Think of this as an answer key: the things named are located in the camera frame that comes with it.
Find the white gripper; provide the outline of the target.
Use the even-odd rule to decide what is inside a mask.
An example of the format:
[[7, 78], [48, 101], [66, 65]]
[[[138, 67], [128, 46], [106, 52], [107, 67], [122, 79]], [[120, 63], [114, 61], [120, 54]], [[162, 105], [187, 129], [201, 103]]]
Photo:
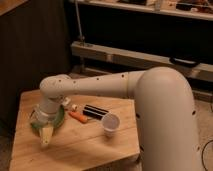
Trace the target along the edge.
[[[53, 101], [46, 97], [42, 97], [41, 101], [37, 104], [42, 112], [47, 114], [55, 114], [59, 107], [62, 106], [60, 101]], [[53, 136], [54, 127], [52, 124], [46, 124], [39, 130], [39, 136], [42, 146], [48, 146]]]

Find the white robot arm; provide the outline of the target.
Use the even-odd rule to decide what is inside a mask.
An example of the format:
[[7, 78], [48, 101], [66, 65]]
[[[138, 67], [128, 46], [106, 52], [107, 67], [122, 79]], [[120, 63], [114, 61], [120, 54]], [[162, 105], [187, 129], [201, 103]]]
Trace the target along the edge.
[[186, 78], [169, 67], [96, 77], [49, 76], [40, 83], [42, 100], [35, 116], [55, 119], [71, 94], [132, 99], [143, 171], [204, 171], [195, 102]]

